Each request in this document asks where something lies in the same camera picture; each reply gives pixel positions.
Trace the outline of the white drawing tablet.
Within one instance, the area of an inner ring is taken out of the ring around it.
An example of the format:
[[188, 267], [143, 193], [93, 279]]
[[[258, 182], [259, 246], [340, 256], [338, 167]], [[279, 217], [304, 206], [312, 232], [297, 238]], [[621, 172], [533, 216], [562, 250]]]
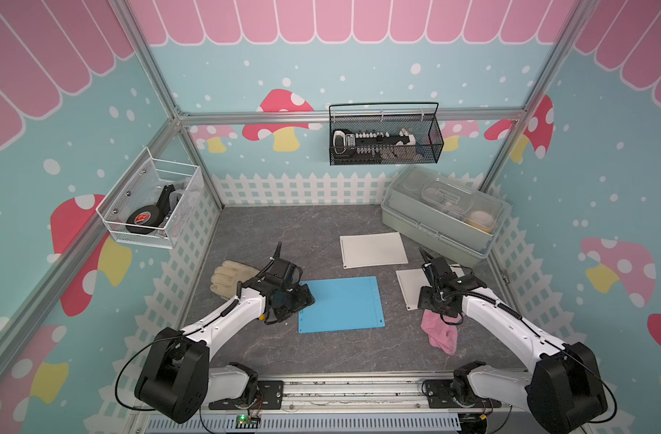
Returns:
[[408, 264], [400, 233], [340, 236], [343, 267], [364, 267]]
[[424, 271], [422, 269], [403, 269], [395, 274], [403, 294], [406, 309], [408, 311], [417, 310], [421, 289], [429, 286]]

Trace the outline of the pink cleaning cloth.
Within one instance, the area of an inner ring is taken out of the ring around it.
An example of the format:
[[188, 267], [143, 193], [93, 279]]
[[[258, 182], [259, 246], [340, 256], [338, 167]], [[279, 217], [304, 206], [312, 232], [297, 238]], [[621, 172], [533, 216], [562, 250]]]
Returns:
[[439, 315], [425, 310], [421, 328], [427, 334], [431, 346], [443, 350], [449, 356], [453, 356], [456, 353], [458, 329], [455, 325], [446, 325], [446, 323], [442, 322]]

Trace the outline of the blue framed drawing tablet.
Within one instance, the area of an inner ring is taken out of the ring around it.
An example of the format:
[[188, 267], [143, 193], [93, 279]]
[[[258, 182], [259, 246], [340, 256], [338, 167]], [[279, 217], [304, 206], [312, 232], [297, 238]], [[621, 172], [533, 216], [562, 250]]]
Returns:
[[315, 302], [299, 313], [298, 332], [313, 334], [386, 325], [376, 277], [310, 280]]

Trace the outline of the white drawing tablet front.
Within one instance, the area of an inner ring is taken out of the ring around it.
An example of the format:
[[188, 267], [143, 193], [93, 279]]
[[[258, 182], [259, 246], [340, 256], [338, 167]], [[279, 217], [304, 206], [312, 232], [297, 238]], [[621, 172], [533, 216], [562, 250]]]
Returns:
[[343, 267], [364, 267], [408, 264], [400, 233], [340, 236]]

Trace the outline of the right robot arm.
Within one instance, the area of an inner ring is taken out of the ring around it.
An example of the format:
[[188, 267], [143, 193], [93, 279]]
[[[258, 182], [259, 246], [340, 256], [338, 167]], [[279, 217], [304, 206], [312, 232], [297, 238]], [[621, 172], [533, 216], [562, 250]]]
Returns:
[[454, 404], [476, 408], [499, 401], [530, 413], [548, 433], [570, 433], [587, 424], [611, 421], [616, 397], [602, 380], [593, 351], [569, 344], [524, 318], [504, 303], [469, 267], [457, 274], [443, 256], [420, 251], [427, 283], [418, 307], [448, 326], [471, 318], [520, 359], [522, 372], [497, 369], [482, 361], [453, 371], [444, 386], [424, 383], [431, 407]]

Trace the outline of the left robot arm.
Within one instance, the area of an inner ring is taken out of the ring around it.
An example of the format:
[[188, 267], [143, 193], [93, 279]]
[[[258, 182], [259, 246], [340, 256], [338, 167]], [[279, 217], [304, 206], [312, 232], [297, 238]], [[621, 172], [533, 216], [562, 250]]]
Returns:
[[214, 287], [228, 300], [200, 320], [182, 329], [166, 327], [142, 349], [147, 356], [135, 398], [178, 423], [190, 420], [205, 404], [224, 401], [250, 409], [263, 393], [258, 374], [241, 363], [211, 367], [216, 353], [254, 321], [283, 322], [314, 304], [301, 267], [277, 255], [262, 269], [227, 261], [214, 274]]

